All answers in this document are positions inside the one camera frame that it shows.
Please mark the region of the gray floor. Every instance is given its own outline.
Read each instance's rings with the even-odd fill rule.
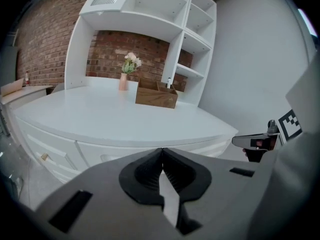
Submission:
[[[46,168],[29,158],[21,146],[11,137],[0,135],[0,171],[14,182],[22,178],[23,187],[19,201],[35,210],[52,192],[63,184]]]

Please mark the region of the white shelving unit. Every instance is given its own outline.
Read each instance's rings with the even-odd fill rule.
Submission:
[[[213,0],[87,0],[69,43],[65,89],[116,88],[116,79],[86,77],[92,36],[99,30],[132,32],[170,43],[161,81],[167,83],[175,74],[188,77],[178,100],[198,106],[212,59],[216,18]],[[178,63],[181,50],[193,55],[190,67]]]

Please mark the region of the white desk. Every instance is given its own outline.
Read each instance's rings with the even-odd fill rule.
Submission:
[[[34,155],[48,154],[42,163],[62,182],[90,166],[159,147],[215,157],[238,132],[192,104],[178,102],[170,109],[135,100],[135,91],[82,86],[14,113]]]
[[[0,98],[2,115],[5,119],[5,123],[10,132],[10,135],[12,136],[14,142],[18,146],[22,145],[26,153],[31,157],[33,157],[32,152],[24,141],[24,138],[16,122],[16,118],[13,115],[13,110],[35,99],[46,96],[46,89],[50,87],[52,87],[52,85],[26,86],[21,90],[15,91]]]

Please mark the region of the drawer handle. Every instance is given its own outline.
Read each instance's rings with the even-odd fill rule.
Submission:
[[[44,153],[42,156],[41,156],[41,159],[43,160],[43,161],[46,161],[47,160],[47,158],[48,158],[48,154],[47,153]]]

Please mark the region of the bottle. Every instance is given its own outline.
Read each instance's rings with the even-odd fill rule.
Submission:
[[[27,72],[25,72],[24,80],[25,80],[25,85],[26,85],[26,86],[29,86],[30,82],[29,82],[29,75],[28,75],[28,71],[27,71]]]

